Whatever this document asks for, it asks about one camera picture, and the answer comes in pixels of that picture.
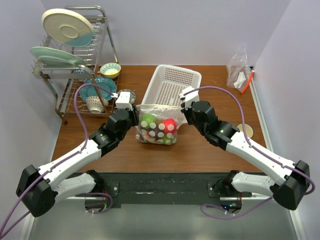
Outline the red apple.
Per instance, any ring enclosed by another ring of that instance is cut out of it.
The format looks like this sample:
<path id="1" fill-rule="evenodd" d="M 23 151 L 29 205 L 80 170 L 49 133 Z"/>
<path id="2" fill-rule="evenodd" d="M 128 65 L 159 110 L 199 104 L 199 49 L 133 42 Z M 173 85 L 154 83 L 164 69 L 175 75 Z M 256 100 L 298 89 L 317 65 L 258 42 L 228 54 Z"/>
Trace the red apple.
<path id="1" fill-rule="evenodd" d="M 167 133 L 175 133 L 177 131 L 177 123 L 173 118 L 164 119 L 159 125 L 159 129 Z"/>

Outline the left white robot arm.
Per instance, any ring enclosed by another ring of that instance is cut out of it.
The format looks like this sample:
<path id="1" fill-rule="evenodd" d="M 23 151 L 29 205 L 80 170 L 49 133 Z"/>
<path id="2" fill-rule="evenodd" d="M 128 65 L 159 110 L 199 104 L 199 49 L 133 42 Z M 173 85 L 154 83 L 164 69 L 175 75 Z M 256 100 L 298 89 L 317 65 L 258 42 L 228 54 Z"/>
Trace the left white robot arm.
<path id="1" fill-rule="evenodd" d="M 26 167 L 16 189 L 17 196 L 34 217 L 44 215 L 55 203 L 69 197 L 99 196 L 105 181 L 96 171 L 89 170 L 76 177 L 70 177 L 71 174 L 114 150 L 128 130 L 138 124 L 139 111 L 134 104 L 116 109 L 106 123 L 72 151 L 38 168 Z"/>

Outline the brown orange fruit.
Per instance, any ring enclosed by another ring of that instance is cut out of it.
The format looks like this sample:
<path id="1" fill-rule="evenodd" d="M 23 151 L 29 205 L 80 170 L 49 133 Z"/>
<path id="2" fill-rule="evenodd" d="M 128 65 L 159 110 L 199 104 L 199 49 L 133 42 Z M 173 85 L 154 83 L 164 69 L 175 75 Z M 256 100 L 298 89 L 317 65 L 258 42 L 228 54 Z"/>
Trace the brown orange fruit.
<path id="1" fill-rule="evenodd" d="M 158 129 L 163 130 L 163 121 L 161 119 L 156 120 L 155 123 Z"/>

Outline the clear polka dot zip bag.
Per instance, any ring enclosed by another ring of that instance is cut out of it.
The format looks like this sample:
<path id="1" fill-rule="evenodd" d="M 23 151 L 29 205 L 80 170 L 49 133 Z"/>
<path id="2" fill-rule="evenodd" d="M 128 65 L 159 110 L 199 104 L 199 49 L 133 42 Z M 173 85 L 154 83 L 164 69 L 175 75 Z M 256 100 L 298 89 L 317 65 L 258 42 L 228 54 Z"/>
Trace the clear polka dot zip bag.
<path id="1" fill-rule="evenodd" d="M 162 104 L 137 105 L 139 122 L 135 138 L 146 144 L 173 145 L 178 139 L 178 129 L 187 123 L 181 108 Z"/>

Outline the green custard apple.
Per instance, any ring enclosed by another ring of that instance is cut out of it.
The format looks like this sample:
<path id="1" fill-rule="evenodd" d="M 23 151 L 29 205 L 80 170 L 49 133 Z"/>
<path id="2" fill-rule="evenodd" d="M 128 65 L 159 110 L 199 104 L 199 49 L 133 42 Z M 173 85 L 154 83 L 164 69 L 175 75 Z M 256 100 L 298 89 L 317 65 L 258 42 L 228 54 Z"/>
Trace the green custard apple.
<path id="1" fill-rule="evenodd" d="M 139 120 L 140 120 L 140 125 L 143 128 L 150 128 L 150 124 L 156 122 L 156 117 L 152 114 L 144 113 L 140 116 Z"/>

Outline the green leafy toy fruit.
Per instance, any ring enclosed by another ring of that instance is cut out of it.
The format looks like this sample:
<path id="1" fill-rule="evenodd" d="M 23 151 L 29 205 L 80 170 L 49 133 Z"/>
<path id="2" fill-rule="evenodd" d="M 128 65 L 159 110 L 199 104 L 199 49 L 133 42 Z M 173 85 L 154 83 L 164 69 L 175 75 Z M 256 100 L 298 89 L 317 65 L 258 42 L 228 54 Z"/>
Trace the green leafy toy fruit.
<path id="1" fill-rule="evenodd" d="M 172 133 L 168 133 L 160 139 L 161 144 L 172 145 L 177 141 Z"/>

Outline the white perforated plastic basket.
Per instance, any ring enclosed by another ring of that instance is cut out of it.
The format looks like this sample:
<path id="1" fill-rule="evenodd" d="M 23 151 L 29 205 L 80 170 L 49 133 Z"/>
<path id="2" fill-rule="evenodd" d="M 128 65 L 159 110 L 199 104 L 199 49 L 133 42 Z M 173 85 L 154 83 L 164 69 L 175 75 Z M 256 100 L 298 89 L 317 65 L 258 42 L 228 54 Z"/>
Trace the white perforated plastic basket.
<path id="1" fill-rule="evenodd" d="M 197 71 L 160 64 L 152 75 L 141 103 L 179 107 L 182 90 L 187 87 L 198 88 L 201 81 L 202 75 Z"/>

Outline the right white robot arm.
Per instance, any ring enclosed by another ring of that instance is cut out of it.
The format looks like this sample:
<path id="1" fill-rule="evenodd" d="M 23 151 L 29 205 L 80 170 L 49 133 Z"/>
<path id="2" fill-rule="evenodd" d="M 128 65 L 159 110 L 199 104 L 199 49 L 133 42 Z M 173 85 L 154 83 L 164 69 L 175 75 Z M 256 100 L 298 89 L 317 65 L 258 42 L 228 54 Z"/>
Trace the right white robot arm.
<path id="1" fill-rule="evenodd" d="M 260 169 L 264 175 L 232 170 L 222 181 L 222 191 L 230 197 L 238 192 L 251 192 L 272 197 L 279 205 L 296 210 L 311 185 L 310 167 L 299 160 L 283 158 L 253 140 L 227 121 L 218 119 L 207 101 L 181 104 L 187 123 L 193 125 L 213 146 L 235 154 Z"/>

